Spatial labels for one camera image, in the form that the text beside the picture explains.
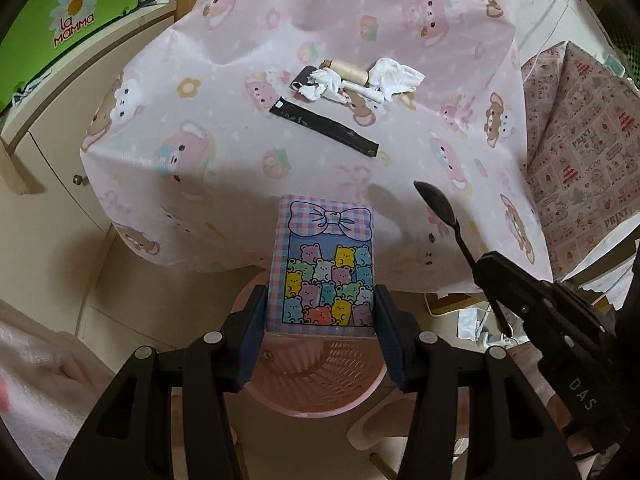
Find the bolt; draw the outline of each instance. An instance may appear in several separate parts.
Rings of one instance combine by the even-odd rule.
[[[504,359],[507,357],[507,352],[500,346],[492,346],[489,348],[489,355],[494,359]]]
[[[427,345],[432,345],[438,340],[438,336],[433,332],[420,332],[420,341]]]
[[[222,341],[222,334],[220,332],[207,332],[204,335],[204,342],[209,343],[210,345],[215,345]]]
[[[152,351],[151,347],[149,347],[149,346],[141,346],[140,348],[138,348],[136,350],[136,353],[134,355],[136,356],[137,359],[146,359],[152,353],[153,353],[153,351]]]

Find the yellow bear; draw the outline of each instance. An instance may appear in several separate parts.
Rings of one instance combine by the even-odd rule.
[[[355,269],[356,266],[356,248],[344,247],[338,245],[335,248],[335,266],[336,267],[351,267]]]
[[[341,298],[335,298],[331,307],[331,316],[334,318],[334,324],[346,326],[351,316],[351,303]]]
[[[302,271],[294,270],[287,272],[287,285],[285,286],[284,297],[295,298],[302,288]]]

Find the plaid bow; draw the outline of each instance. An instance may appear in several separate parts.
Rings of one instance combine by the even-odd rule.
[[[302,237],[326,233],[366,242],[371,240],[371,211],[364,207],[327,211],[309,202],[292,202],[289,230]]]

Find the white cabinet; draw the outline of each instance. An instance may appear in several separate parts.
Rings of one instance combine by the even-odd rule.
[[[12,161],[31,193],[0,186],[0,298],[52,330],[73,333],[104,233],[29,134]]]
[[[82,138],[104,95],[124,66],[173,22],[172,17],[166,18],[102,56],[53,99],[29,128],[60,182],[104,232],[111,221],[95,197],[91,183],[86,181],[79,155]]]

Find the green box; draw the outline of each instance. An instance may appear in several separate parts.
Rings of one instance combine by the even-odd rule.
[[[0,43],[0,111],[17,89],[138,0],[29,0]]]

